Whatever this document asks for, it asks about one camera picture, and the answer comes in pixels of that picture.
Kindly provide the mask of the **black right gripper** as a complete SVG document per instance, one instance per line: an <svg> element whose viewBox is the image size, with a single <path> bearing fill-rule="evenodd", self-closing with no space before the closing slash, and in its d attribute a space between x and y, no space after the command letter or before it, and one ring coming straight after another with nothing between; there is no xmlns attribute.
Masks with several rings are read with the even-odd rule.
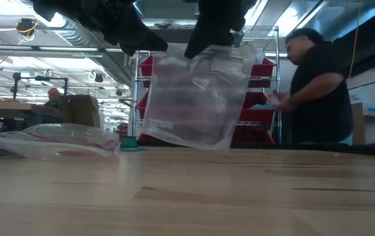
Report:
<svg viewBox="0 0 375 236"><path fill-rule="evenodd" d="M256 0L197 0L199 16L184 56L193 59L210 45L231 45L230 30L240 31Z"/></svg>

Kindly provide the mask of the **person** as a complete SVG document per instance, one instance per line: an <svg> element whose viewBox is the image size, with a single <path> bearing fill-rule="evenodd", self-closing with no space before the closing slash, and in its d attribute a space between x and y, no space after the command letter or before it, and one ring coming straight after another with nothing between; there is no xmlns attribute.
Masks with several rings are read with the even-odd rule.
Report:
<svg viewBox="0 0 375 236"><path fill-rule="evenodd" d="M43 105L49 108L59 109L60 106L58 101L62 97L60 91L57 88L50 88L47 92L47 95L49 100Z"/></svg>
<svg viewBox="0 0 375 236"><path fill-rule="evenodd" d="M351 145L353 113L333 44L311 28L292 31L285 43L296 71L290 92L272 92L269 103L290 113L292 143Z"/></svg>

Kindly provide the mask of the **large brown cardboard box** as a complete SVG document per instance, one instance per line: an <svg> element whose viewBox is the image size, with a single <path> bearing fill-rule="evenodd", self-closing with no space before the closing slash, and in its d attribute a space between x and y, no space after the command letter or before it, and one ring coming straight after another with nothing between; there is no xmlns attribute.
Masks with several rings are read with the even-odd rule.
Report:
<svg viewBox="0 0 375 236"><path fill-rule="evenodd" d="M101 127L96 98L90 95L62 96L58 104L65 123Z"/></svg>

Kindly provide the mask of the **clear plastic bag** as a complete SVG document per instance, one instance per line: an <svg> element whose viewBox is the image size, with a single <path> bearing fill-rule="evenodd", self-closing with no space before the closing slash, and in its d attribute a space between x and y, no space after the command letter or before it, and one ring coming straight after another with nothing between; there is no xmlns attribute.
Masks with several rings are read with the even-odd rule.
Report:
<svg viewBox="0 0 375 236"><path fill-rule="evenodd" d="M154 52L142 134L227 151L258 49L211 46L192 59L181 47Z"/></svg>
<svg viewBox="0 0 375 236"><path fill-rule="evenodd" d="M74 150L74 148L78 148L78 146L72 144L44 142L35 137L35 134L61 134L71 132L106 133L111 131L71 123L40 124L21 131L2 132L0 134L0 148L30 159L42 160L72 157L59 155L58 151ZM118 152L119 149L115 153L109 154L108 156L100 154L84 157L116 157Z"/></svg>

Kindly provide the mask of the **wooden workbench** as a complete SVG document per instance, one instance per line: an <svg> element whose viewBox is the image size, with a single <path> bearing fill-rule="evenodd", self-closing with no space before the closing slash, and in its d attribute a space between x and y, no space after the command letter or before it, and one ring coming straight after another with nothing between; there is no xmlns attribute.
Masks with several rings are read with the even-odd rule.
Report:
<svg viewBox="0 0 375 236"><path fill-rule="evenodd" d="M0 133L45 123L63 123L59 109L17 101L0 102Z"/></svg>

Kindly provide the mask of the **black boom stand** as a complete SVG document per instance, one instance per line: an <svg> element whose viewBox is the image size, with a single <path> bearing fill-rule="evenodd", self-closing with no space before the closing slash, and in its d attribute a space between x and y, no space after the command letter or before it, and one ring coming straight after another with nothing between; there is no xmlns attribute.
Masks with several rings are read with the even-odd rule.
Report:
<svg viewBox="0 0 375 236"><path fill-rule="evenodd" d="M50 80L63 80L64 82L64 94L66 95L68 93L68 85L69 85L69 79L67 77L47 77L47 76L33 76L33 77L22 77L22 74L20 72L14 72L12 75L12 78L14 79L14 86L12 89L12 98L17 98L18 93L18 82L22 79L33 79L35 81L50 81Z"/></svg>

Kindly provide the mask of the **tall brown cardboard box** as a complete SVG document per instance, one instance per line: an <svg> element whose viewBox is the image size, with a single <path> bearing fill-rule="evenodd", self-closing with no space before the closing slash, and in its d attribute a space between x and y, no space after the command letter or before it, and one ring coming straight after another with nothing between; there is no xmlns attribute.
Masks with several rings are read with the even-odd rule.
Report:
<svg viewBox="0 0 375 236"><path fill-rule="evenodd" d="M366 145L364 104L351 105L353 112L353 145Z"/></svg>

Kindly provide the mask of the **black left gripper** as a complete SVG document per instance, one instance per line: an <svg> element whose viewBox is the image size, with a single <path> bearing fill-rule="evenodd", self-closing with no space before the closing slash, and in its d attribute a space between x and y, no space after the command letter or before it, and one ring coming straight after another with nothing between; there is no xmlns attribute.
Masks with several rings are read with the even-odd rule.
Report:
<svg viewBox="0 0 375 236"><path fill-rule="evenodd" d="M51 21L56 13L82 26L108 34L108 42L129 54L136 50L166 51L168 44L138 16L135 0L31 0L34 11Z"/></svg>

